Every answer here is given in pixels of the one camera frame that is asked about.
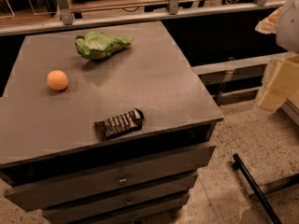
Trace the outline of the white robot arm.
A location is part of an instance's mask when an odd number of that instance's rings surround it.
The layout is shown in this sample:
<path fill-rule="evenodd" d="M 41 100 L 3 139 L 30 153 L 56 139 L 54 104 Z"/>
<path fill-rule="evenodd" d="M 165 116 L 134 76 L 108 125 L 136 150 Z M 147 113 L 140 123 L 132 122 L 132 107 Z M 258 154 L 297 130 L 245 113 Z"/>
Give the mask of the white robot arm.
<path fill-rule="evenodd" d="M 275 22 L 277 44 L 289 52 L 286 58 L 266 66 L 258 92 L 256 106 L 275 113 L 299 90 L 299 0 L 287 0 L 268 20 Z"/>

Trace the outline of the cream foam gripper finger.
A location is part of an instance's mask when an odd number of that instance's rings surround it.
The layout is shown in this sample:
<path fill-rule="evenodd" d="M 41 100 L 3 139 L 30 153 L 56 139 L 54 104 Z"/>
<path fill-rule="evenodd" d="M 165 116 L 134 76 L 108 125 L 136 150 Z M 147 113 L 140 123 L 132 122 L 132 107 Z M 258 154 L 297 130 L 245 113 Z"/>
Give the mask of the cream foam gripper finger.
<path fill-rule="evenodd" d="M 299 90 L 299 55 L 270 63 L 267 69 L 262 96 L 257 106 L 274 113 Z"/>

